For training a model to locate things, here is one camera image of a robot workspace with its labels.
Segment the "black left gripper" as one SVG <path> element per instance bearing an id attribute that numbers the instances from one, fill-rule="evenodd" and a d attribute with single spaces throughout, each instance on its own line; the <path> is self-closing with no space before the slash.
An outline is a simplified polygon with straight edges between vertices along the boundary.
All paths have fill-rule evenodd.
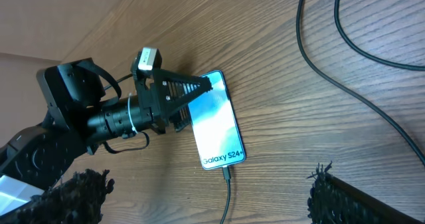
<path id="1" fill-rule="evenodd" d="M 188 103 L 212 90 L 207 77 L 187 76 L 160 68 L 140 70 L 136 63 L 132 64 L 131 73 L 139 106 L 139 112 L 131 114 L 131 120 L 138 132 L 151 129 L 164 134 L 169 125 L 165 118 L 169 117 L 175 131 L 180 132 L 191 124 Z M 151 76 L 154 83 L 148 88 L 146 80 Z"/>

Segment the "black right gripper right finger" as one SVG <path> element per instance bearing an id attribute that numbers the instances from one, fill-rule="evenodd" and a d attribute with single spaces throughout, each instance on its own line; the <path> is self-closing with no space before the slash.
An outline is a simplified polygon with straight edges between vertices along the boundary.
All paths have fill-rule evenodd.
<path id="1" fill-rule="evenodd" d="M 312 223 L 422 224 L 329 173 L 332 164 L 318 164 L 307 199 Z"/>

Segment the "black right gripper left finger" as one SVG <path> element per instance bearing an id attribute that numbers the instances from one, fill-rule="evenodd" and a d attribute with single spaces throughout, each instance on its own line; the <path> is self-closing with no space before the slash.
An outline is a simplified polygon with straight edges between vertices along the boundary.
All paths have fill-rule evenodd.
<path id="1" fill-rule="evenodd" d="M 115 181 L 107 178 L 109 172 L 76 172 L 68 181 L 2 215 L 1 224 L 97 224 L 103 218 L 101 208 L 106 196 L 114 190 Z"/>

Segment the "Samsung Galaxy smartphone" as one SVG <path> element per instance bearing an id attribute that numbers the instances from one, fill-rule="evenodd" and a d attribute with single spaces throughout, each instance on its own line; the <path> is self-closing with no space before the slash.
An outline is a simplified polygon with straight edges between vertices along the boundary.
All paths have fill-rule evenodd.
<path id="1" fill-rule="evenodd" d="M 245 161 L 246 152 L 223 72 L 204 75 L 212 90 L 189 103 L 191 124 L 203 169 L 216 169 Z"/>

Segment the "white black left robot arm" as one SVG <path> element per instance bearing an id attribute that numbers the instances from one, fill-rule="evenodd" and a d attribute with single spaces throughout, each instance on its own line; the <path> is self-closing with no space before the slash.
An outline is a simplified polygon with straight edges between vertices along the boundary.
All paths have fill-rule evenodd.
<path id="1" fill-rule="evenodd" d="M 182 130 L 191 119 L 188 104 L 212 88 L 206 77 L 161 68 L 156 58 L 147 69 L 131 66 L 136 93 L 121 96 L 118 82 L 86 58 L 40 70 L 37 80 L 47 104 L 44 120 L 18 132 L 1 148 L 1 213 L 27 203 L 26 187 L 47 190 L 72 162 L 94 154 L 114 138 L 132 138 L 169 125 Z"/>

